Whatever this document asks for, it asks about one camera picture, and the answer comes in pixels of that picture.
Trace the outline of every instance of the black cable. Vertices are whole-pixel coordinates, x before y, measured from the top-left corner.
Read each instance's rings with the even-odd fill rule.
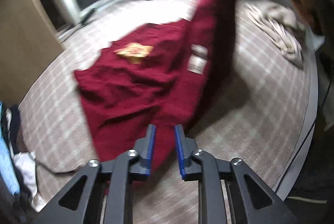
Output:
[[[326,101],[326,99],[327,99],[329,90],[330,90],[331,85],[332,85],[332,81],[333,81],[333,76],[331,76],[331,79],[330,79],[330,81],[329,81],[329,85],[328,85],[328,89],[327,89],[326,95],[325,95],[325,97],[324,97],[324,100],[323,100],[323,102],[322,102],[320,108],[319,108],[319,111],[321,111],[322,108],[323,108],[324,105],[325,105],[325,101]],[[297,150],[296,154],[294,155],[294,157],[292,158],[290,164],[288,165],[288,168],[285,170],[285,172],[284,172],[284,174],[283,174],[283,177],[281,178],[280,182],[278,183],[278,186],[277,186],[277,188],[276,188],[276,190],[275,190],[275,193],[278,192],[278,190],[279,190],[279,188],[280,188],[280,186],[281,186],[281,184],[282,184],[282,182],[283,182],[283,180],[284,180],[284,178],[285,178],[285,175],[288,173],[288,170],[290,169],[292,163],[293,163],[294,160],[296,159],[298,153],[300,152],[301,148],[303,147],[304,143],[306,142],[306,139],[307,139],[308,136],[310,135],[310,132],[312,131],[312,129],[313,129],[314,125],[315,125],[315,121],[316,121],[316,118],[314,119],[314,121],[313,121],[313,123],[312,123],[312,125],[311,125],[311,127],[310,127],[310,129],[309,129],[309,131],[308,131],[308,133],[307,133],[307,135],[305,136],[305,138],[304,138],[302,144],[300,145],[299,149]]]

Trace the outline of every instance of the white tag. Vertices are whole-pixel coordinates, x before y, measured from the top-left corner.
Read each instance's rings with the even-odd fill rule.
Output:
[[[207,49],[201,45],[192,45],[191,50],[193,54],[189,58],[188,71],[203,74],[206,65]]]

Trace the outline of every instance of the triangular cutout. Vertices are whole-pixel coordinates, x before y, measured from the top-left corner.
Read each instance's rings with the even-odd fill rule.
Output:
[[[253,206],[256,210],[273,204],[270,197],[262,190],[262,188],[249,176],[244,176],[250,199],[252,200]]]
[[[59,200],[58,204],[61,207],[75,211],[78,208],[82,191],[86,184],[87,176],[82,176],[75,185]]]

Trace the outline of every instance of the beige cloth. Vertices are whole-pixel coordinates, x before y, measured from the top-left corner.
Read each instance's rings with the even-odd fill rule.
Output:
[[[261,0],[257,6],[247,4],[248,18],[281,50],[282,55],[298,68],[303,67],[299,42],[294,34],[304,30],[293,11],[278,3]]]

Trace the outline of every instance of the pile of clothes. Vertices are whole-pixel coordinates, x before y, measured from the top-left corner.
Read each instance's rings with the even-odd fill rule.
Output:
[[[198,0],[191,21],[145,24],[75,71],[101,161],[115,159],[156,126],[153,169],[175,147],[174,126],[191,128],[232,64],[235,1]]]
[[[28,223],[27,210],[39,212],[46,205],[37,191],[35,154],[16,146],[21,125],[17,105],[7,109],[0,102],[0,124],[0,219]]]

